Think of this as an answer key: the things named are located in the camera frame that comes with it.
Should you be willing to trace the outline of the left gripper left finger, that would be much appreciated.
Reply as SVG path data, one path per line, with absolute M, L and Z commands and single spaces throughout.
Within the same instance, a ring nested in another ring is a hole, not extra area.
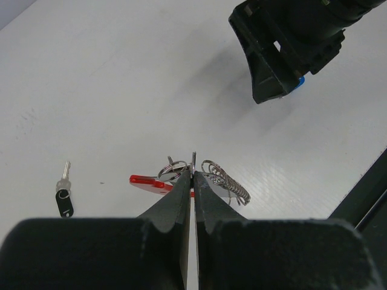
M 26 219 L 1 247 L 2 289 L 185 289 L 191 176 L 137 217 Z

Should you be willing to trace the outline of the red handled keyring organizer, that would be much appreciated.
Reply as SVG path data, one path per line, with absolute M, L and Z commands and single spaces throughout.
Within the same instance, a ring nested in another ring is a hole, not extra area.
M 215 193 L 223 199 L 228 199 L 230 205 L 233 200 L 238 205 L 246 206 L 251 196 L 249 192 L 235 179 L 233 179 L 218 163 L 205 159 L 200 169 L 197 170 L 197 153 L 192 153 L 191 162 L 178 160 L 174 161 L 171 156 L 168 158 L 168 164 L 164 166 L 155 176 L 131 175 L 129 177 L 130 185 L 157 195 L 166 195 L 175 187 L 183 173 L 190 173 L 190 194 L 195 196 L 194 179 L 195 173 L 207 181 L 210 188 L 215 189 Z

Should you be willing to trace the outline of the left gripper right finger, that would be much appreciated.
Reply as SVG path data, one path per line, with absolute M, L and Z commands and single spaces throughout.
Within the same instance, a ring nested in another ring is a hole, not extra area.
M 195 174 L 200 289 L 374 289 L 361 235 L 335 219 L 251 220 Z

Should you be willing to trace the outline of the black tag key near organizer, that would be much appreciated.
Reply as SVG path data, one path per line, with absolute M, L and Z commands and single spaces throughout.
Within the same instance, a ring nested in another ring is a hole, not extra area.
M 71 182 L 69 179 L 71 163 L 67 161 L 61 179 L 56 184 L 56 203 L 62 218 L 70 218 L 74 214 L 71 202 Z

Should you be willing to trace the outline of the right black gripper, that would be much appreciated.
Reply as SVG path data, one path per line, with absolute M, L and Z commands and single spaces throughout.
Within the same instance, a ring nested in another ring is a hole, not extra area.
M 340 50 L 343 31 L 380 1 L 247 1 L 229 17 L 246 56 L 257 104 L 296 89 Z

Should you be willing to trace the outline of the blue tag key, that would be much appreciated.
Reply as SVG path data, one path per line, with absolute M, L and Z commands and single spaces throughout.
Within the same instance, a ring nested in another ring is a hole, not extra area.
M 304 76 L 300 77 L 300 78 L 299 78 L 299 83 L 298 83 L 291 91 L 283 93 L 283 94 L 280 96 L 280 98 L 283 98 L 283 97 L 285 97 L 286 95 L 291 94 L 292 92 L 294 92 L 295 90 L 297 90 L 299 87 L 301 87 L 301 86 L 304 84 L 304 82 L 305 82 L 305 77 L 304 77 Z

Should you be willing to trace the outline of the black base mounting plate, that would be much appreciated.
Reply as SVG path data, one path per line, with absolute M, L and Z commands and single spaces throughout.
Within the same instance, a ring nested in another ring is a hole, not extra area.
M 330 219 L 340 219 L 363 231 L 386 199 L 386 151 L 361 177 L 330 214 Z

